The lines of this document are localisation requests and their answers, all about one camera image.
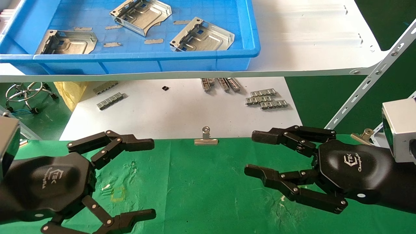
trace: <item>white shelf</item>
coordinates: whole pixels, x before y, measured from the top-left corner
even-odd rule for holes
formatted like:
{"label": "white shelf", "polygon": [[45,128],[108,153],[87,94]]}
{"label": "white shelf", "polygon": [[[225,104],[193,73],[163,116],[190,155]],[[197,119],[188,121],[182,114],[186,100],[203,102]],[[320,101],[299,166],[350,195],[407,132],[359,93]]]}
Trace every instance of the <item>white shelf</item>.
{"label": "white shelf", "polygon": [[[380,48],[354,0],[254,0],[261,52],[244,72],[16,76],[2,82],[144,80],[348,75],[381,61]],[[362,70],[367,75],[371,69]]]}

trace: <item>metal clip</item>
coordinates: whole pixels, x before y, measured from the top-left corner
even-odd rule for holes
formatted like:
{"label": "metal clip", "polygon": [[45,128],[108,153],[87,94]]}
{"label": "metal clip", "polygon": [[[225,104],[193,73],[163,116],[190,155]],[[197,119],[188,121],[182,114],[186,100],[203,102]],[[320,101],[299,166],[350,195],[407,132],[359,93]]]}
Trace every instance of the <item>metal clip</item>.
{"label": "metal clip", "polygon": [[366,128],[363,132],[363,134],[358,135],[355,133],[351,134],[351,138],[360,142],[361,144],[366,144],[366,145],[373,145],[370,142],[370,137],[374,134],[374,131],[371,128]]}
{"label": "metal clip", "polygon": [[201,79],[202,88],[204,88],[205,92],[208,92],[211,89],[209,80],[207,78]]}
{"label": "metal clip", "polygon": [[218,144],[218,139],[211,139],[209,134],[210,128],[208,126],[205,126],[202,128],[202,139],[195,139],[193,140],[193,143],[195,145],[201,145],[201,144]]}

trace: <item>white table surface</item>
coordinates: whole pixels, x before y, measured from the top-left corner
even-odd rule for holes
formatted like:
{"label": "white table surface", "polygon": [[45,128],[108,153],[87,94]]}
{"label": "white table surface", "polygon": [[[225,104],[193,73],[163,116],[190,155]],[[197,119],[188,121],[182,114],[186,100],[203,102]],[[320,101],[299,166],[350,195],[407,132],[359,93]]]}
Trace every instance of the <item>white table surface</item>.
{"label": "white table surface", "polygon": [[[137,138],[201,138],[202,128],[211,128],[211,137],[250,137],[253,130],[301,125],[292,96],[283,77],[239,78],[240,93],[224,92],[219,83],[209,93],[200,79],[122,81],[96,96],[91,82],[75,108],[60,140],[76,140],[105,130],[134,134]],[[251,91],[275,88],[275,100],[285,99],[287,108],[260,110],[246,106]],[[118,93],[128,97],[105,110],[97,103]]]}

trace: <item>yellow bag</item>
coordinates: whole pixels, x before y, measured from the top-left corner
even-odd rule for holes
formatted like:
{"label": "yellow bag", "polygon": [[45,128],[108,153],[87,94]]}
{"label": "yellow bag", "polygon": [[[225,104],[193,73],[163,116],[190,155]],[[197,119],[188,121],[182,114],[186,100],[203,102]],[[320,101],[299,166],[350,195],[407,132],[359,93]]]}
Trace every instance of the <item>yellow bag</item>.
{"label": "yellow bag", "polygon": [[54,82],[54,84],[67,107],[73,112],[81,100],[82,94],[84,93],[88,82],[64,81]]}

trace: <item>logo on robotic hand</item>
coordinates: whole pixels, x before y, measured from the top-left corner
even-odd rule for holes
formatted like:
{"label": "logo on robotic hand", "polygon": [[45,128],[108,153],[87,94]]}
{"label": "logo on robotic hand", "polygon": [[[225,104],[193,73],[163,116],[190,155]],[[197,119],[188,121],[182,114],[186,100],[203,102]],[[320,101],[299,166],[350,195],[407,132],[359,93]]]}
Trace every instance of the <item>logo on robotic hand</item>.
{"label": "logo on robotic hand", "polygon": [[350,167],[358,164],[358,171],[361,172],[361,157],[357,153],[344,155],[344,162]]}
{"label": "logo on robotic hand", "polygon": [[48,168],[46,173],[44,174],[43,180],[42,180],[42,189],[46,188],[46,184],[48,181],[51,181],[50,184],[56,184],[57,180],[62,178],[62,174],[64,171],[56,169],[53,170],[53,167]]}

